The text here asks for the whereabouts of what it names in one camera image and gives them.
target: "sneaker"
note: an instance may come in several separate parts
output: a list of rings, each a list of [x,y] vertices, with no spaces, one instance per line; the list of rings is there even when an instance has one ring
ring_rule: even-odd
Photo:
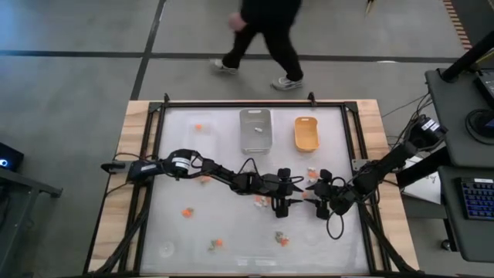
[[[273,80],[271,82],[271,86],[277,90],[291,90],[301,87],[302,85],[302,80],[292,81],[286,77],[280,77],[277,80]]]
[[[238,70],[236,68],[229,68],[223,65],[223,61],[220,59],[212,59],[209,60],[211,64],[211,68],[219,73],[229,73],[229,74],[237,74]]]

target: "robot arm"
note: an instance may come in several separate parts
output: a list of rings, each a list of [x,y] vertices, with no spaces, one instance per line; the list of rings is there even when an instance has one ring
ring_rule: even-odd
[[[201,166],[194,165],[199,160]],[[189,168],[200,169],[189,174]],[[155,175],[167,175],[176,180],[197,178],[202,175],[210,176],[230,187],[238,195],[261,195],[272,198],[272,209],[277,218],[288,216],[288,207],[302,200],[286,199],[291,194],[303,192],[297,188],[290,177],[290,169],[282,168],[277,175],[260,175],[256,172],[235,173],[216,164],[212,159],[203,158],[197,151],[181,149],[170,153],[168,158],[158,161],[138,160],[132,162],[127,174],[127,182],[145,181]]]
[[[329,218],[327,204],[337,215],[345,214],[355,202],[365,202],[377,189],[384,177],[393,169],[404,165],[407,159],[415,156],[419,151],[432,151],[444,140],[447,130],[431,118],[424,115],[418,117],[408,128],[401,144],[379,161],[370,161],[365,164],[356,175],[343,187],[333,185],[335,179],[327,170],[321,170],[321,179],[309,190],[320,200],[307,200],[316,205],[318,217]]]

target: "orange plastic container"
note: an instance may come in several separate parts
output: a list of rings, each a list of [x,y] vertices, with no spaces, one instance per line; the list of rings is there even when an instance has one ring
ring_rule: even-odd
[[[295,145],[298,151],[311,152],[319,148],[317,120],[315,117],[295,119]]]

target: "blue keyboard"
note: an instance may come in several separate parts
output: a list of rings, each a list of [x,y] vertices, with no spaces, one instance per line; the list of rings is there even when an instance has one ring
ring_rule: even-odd
[[[494,181],[487,178],[459,178],[463,211],[467,219],[494,220]]]

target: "concrete floor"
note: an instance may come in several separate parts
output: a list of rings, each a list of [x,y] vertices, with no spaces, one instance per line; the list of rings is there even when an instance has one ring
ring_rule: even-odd
[[[158,0],[0,0],[0,50],[144,51]],[[167,0],[153,51],[223,53],[232,0]],[[364,17],[364,0],[306,0],[293,28],[301,54],[457,57],[464,51],[440,0],[382,0]],[[261,38],[250,53],[266,53]],[[107,176],[100,163],[117,146],[140,59],[0,57],[0,141],[26,154],[22,173],[63,187],[59,200],[39,199],[17,269],[37,277],[80,274]],[[306,86],[269,88],[283,75],[270,60],[246,60],[237,76],[208,71],[205,59],[152,59],[140,100],[378,99],[385,114],[426,93],[424,71],[447,64],[302,62]],[[414,106],[384,118],[397,135]],[[435,117],[433,107],[425,112]],[[421,268],[428,273],[486,274],[494,265],[438,250],[442,222],[410,222]],[[432,258],[444,263],[431,263]]]

